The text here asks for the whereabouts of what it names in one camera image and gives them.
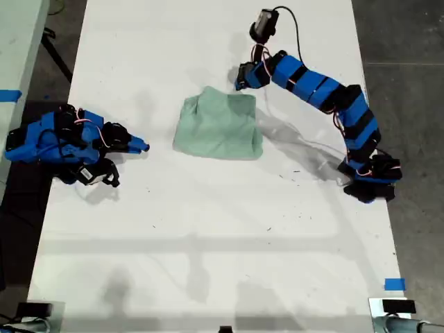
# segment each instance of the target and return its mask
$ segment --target robotic arm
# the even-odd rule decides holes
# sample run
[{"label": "robotic arm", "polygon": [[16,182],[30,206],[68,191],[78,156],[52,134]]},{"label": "robotic arm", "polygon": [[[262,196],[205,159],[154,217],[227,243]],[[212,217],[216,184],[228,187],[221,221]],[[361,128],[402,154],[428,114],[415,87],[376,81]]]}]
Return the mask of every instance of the robotic arm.
[{"label": "robotic arm", "polygon": [[381,134],[361,87],[345,87],[333,78],[310,71],[301,60],[285,51],[271,56],[264,44],[275,34],[278,8],[289,10],[283,6],[264,9],[251,26],[250,36],[257,44],[252,60],[239,67],[236,90],[258,89],[273,81],[321,112],[333,114],[334,125],[341,131],[347,148],[338,170],[353,180],[344,192],[365,203],[377,197],[391,200],[395,197],[393,184],[402,177],[400,161],[387,153],[373,155]]},{"label": "robotic arm", "polygon": [[149,145],[119,123],[103,123],[103,117],[72,105],[44,114],[39,121],[11,130],[5,156],[12,162],[41,161],[51,165],[63,182],[85,185],[103,181],[119,185],[119,173],[106,153],[140,154]]}]

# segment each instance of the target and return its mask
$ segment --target white tabletop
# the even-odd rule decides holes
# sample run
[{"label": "white tabletop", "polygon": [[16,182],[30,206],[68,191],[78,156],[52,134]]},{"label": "white tabletop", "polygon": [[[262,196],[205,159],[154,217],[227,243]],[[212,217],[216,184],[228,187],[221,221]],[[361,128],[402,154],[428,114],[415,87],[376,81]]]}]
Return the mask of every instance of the white tabletop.
[{"label": "white tabletop", "polygon": [[[338,186],[331,117],[270,85],[243,91],[257,161],[171,147],[184,99],[233,91],[251,23],[277,5],[307,66],[364,86],[350,0],[88,1],[69,102],[152,148],[112,156],[117,189],[53,182],[29,298],[65,302],[64,332],[371,332],[367,298],[402,296],[383,288],[399,277],[386,203]],[[268,46],[297,54],[288,13]]]},{"label": "white tabletop", "polygon": [[3,151],[9,130],[20,126],[49,0],[0,0],[0,90],[19,90],[17,103],[0,102],[0,202],[10,163]]}]

